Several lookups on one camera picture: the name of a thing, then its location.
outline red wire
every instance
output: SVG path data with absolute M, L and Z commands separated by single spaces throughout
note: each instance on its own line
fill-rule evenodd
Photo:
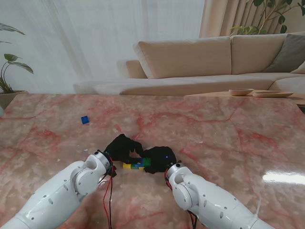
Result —
M 105 209 L 105 212 L 106 212 L 106 215 L 107 215 L 108 228 L 110 228 L 110 220 L 109 220 L 109 215 L 108 215 L 108 212 L 107 212 L 107 209 L 106 209 L 106 206 L 105 206 L 105 197 L 106 197 L 106 195 L 107 195 L 107 191 L 108 191 L 108 188 L 109 188 L 111 179 L 112 179 L 112 177 L 110 177 L 110 179 L 109 179 L 108 186 L 107 186 L 107 189 L 106 189 L 104 198 L 103 198 L 103 205 L 104 205 L 104 209 Z
M 168 179 L 167 179 L 167 177 L 166 177 L 167 171 L 168 171 L 168 168 L 166 169 L 166 171 L 165 171 L 165 173 L 164 173 L 164 178 L 165 178 L 165 180 L 166 180 L 166 183 L 167 183 L 168 187 L 170 187 L 170 189 L 172 190 L 173 188 L 172 188 L 170 182 L 168 181 Z
M 113 161 L 112 161 L 111 158 L 110 158 L 110 160 L 111 160 L 111 164 L 112 164 L 112 173 L 113 173 Z M 104 205 L 104 210 L 105 210 L 106 215 L 107 215 L 107 221 L 108 221 L 108 228 L 109 228 L 109 229 L 110 229 L 110 220 L 109 220 L 109 215 L 108 215 L 108 212 L 107 212 L 107 209 L 106 209 L 106 206 L 105 206 L 105 197 L 106 197 L 106 195 L 107 195 L 108 188 L 109 188 L 109 185 L 110 185 L 110 183 L 111 183 L 111 180 L 112 180 L 112 174 L 111 174 L 111 176 L 110 176 L 110 179 L 109 179 L 109 182 L 108 182 L 108 186 L 107 186 L 105 195 L 104 195 L 104 197 L 103 197 L 103 205 Z

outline sheer curtain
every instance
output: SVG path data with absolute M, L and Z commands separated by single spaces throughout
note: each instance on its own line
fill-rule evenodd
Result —
M 0 22 L 0 54 L 23 58 L 34 75 L 11 67 L 7 80 L 31 93 L 74 93 L 82 80 L 120 79 L 117 62 L 135 59 L 137 41 L 199 37 L 204 0 L 10 0 Z

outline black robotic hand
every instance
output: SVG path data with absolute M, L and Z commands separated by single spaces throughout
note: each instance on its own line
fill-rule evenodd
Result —
M 155 146 L 154 148 L 144 150 L 139 155 L 151 159 L 151 166 L 144 169 L 147 173 L 164 173 L 167 168 L 177 163 L 175 154 L 167 146 Z
M 141 143 L 131 140 L 124 134 L 117 136 L 105 149 L 113 161 L 122 161 L 126 164 L 137 164 L 141 160 L 129 156 L 130 152 L 135 152 L 139 155 L 143 153 Z

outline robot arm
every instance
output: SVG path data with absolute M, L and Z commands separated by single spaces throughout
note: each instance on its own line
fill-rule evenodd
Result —
M 56 174 L 30 197 L 1 229 L 55 229 L 96 190 L 100 177 L 109 172 L 107 153 L 97 151 L 85 162 L 77 161 Z
M 182 163 L 170 167 L 166 178 L 183 210 L 189 210 L 211 229 L 273 229 L 250 212 L 231 193 L 193 174 Z

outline beige curtain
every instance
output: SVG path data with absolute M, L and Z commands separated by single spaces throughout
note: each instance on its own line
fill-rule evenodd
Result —
M 262 25 L 262 11 L 263 5 L 256 7 L 252 0 L 205 0 L 199 37 L 229 36 L 233 26 Z M 281 26 L 277 22 L 278 18 L 269 20 L 264 30 L 268 34 L 279 33 Z

